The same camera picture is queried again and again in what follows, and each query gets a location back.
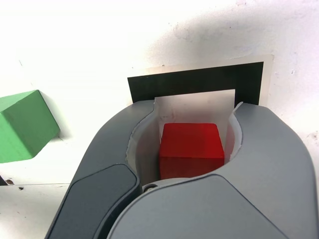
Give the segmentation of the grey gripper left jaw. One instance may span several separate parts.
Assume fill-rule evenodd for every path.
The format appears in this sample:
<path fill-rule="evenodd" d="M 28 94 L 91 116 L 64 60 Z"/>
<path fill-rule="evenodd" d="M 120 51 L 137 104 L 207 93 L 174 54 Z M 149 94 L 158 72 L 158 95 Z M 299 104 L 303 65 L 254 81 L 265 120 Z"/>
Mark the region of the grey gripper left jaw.
<path fill-rule="evenodd" d="M 140 178 L 127 161 L 138 124 L 154 101 L 121 110 L 96 133 L 65 193 L 47 239 L 105 239 L 119 214 L 142 193 Z"/>

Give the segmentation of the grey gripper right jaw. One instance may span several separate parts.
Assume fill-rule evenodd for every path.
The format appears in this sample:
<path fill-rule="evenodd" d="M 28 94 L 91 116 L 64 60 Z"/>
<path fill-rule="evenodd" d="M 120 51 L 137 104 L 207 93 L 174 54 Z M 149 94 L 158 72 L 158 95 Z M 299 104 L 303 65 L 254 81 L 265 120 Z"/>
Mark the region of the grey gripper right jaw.
<path fill-rule="evenodd" d="M 228 163 L 142 194 L 108 238 L 314 238 L 315 171 L 302 140 L 266 107 L 243 103 L 232 118 L 242 140 Z"/>

